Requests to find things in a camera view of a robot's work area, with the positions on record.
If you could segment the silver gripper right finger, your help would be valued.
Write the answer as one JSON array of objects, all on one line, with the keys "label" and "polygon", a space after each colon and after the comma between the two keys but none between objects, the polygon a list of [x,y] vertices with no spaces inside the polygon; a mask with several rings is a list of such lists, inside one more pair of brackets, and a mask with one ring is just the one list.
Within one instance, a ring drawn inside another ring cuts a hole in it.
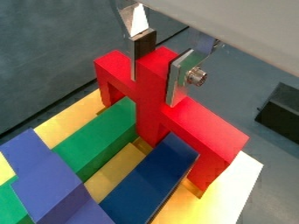
[{"label": "silver gripper right finger", "polygon": [[187,87],[202,86],[208,74],[202,70],[203,61],[216,50],[219,40],[191,29],[191,47],[168,63],[166,104],[174,107],[187,96]]}]

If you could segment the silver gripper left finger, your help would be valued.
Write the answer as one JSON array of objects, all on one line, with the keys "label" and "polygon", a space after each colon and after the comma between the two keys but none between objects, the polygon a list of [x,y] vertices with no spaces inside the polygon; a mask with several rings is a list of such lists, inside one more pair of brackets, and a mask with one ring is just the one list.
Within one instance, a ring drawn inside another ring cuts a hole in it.
[{"label": "silver gripper left finger", "polygon": [[136,79],[136,61],[155,49],[156,30],[150,27],[146,7],[136,0],[115,0],[116,16],[128,44],[131,80]]}]

